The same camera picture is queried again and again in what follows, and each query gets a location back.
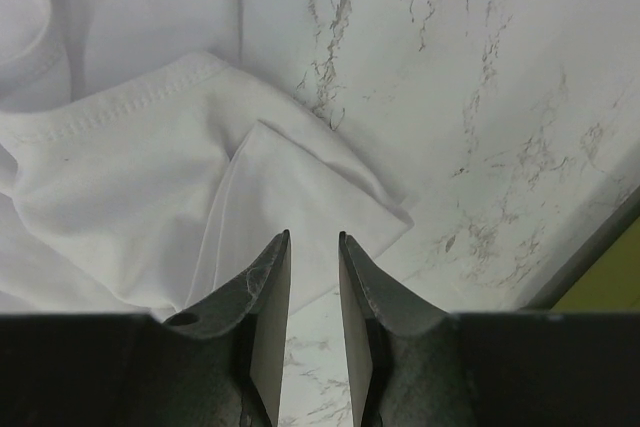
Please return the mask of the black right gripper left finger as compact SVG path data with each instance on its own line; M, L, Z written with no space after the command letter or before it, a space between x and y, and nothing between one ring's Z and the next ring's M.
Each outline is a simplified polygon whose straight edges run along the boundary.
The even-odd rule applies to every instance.
M241 273L165 326L185 337L168 426L273 426L291 284L289 231Z

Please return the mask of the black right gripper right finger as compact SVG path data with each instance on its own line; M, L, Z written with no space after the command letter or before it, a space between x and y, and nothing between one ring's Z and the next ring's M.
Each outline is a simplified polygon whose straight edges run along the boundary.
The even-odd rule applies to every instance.
M353 423L472 426L453 318L341 233L339 288Z

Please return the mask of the white t-shirt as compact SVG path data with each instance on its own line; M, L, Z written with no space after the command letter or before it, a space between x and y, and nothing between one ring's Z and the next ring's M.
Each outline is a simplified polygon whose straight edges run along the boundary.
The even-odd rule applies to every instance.
M239 0L1 0L1 309L167 318L292 235L298 309L336 237L412 222L319 119L235 67Z

